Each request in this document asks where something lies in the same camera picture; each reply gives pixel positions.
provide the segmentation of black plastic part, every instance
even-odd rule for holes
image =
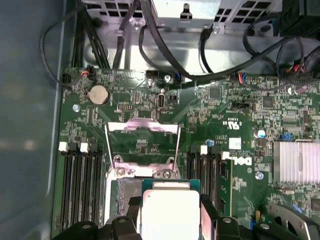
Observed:
[[[64,84],[69,84],[69,83],[71,83],[71,81],[72,81],[72,76],[70,74],[68,74],[68,73],[62,74],[62,82]]]
[[[281,37],[319,37],[319,0],[283,0],[279,30]]]
[[[88,65],[85,68],[86,71],[88,71],[88,75],[86,76],[90,81],[92,82],[96,82],[97,81],[97,70],[95,69],[95,67]]]

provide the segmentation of blue component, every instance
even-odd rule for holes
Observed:
[[[295,205],[295,204],[292,204],[292,207],[293,207],[293,209],[294,210],[296,210],[296,211],[298,211],[299,213],[301,213],[302,214],[302,210],[301,210],[301,208],[300,207],[298,207],[297,205]]]
[[[293,139],[293,136],[291,134],[283,134],[282,140],[291,141]]]
[[[257,224],[256,220],[250,220],[250,230],[254,229],[254,226]]]
[[[215,141],[214,140],[211,140],[211,139],[207,139],[205,141],[205,144],[208,146],[208,147],[213,147],[215,145]]]

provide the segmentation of screw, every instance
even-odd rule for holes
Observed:
[[[171,81],[171,76],[170,75],[165,75],[163,80],[168,84]]]
[[[169,171],[165,171],[163,172],[162,176],[164,179],[169,179],[171,177],[171,173]]]
[[[220,31],[219,27],[215,26],[215,27],[213,28],[213,33],[214,33],[214,34],[218,34],[219,31]]]
[[[123,176],[123,175],[125,175],[125,170],[124,170],[123,168],[120,168],[120,169],[118,169],[118,170],[116,171],[116,174],[117,174],[118,176]]]
[[[232,220],[230,218],[227,218],[227,217],[222,219],[222,221],[224,221],[226,224],[230,224],[232,222]]]
[[[262,179],[264,179],[264,174],[263,174],[261,171],[257,171],[257,172],[255,173],[255,179],[257,179],[257,180],[262,180]]]
[[[74,112],[79,112],[80,111],[80,105],[78,105],[78,104],[75,104],[75,105],[73,105],[72,106],[72,110],[74,111]]]
[[[91,228],[91,225],[89,225],[89,224],[86,224],[86,225],[82,226],[82,229],[89,229],[89,228]]]
[[[262,223],[260,224],[260,228],[264,229],[264,230],[269,230],[270,229],[270,226],[265,224],[265,223]]]

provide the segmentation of chip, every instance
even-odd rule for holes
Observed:
[[[311,209],[313,211],[320,212],[320,199],[318,199],[318,198],[312,198],[311,199]]]
[[[272,109],[274,107],[274,98],[271,96],[265,96],[262,99],[262,107]]]
[[[210,88],[210,98],[211,99],[220,99],[220,97],[221,97],[220,88],[211,87]]]

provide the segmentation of integrated circuit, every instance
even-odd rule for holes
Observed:
[[[221,98],[221,90],[218,87],[210,88],[210,98],[211,99],[220,99]]]
[[[274,98],[272,96],[264,96],[262,98],[262,107],[264,109],[273,109],[274,108]]]

